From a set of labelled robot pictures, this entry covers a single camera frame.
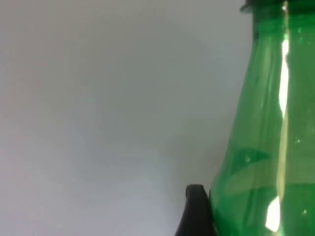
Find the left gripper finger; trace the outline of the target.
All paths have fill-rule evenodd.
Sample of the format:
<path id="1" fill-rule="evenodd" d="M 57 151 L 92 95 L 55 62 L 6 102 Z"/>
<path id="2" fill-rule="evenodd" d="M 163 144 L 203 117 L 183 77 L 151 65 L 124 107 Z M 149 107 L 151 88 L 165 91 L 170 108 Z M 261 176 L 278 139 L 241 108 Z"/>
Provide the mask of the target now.
<path id="1" fill-rule="evenodd" d="M 208 195 L 201 184 L 186 187 L 186 203 L 175 236 L 216 236 Z"/>

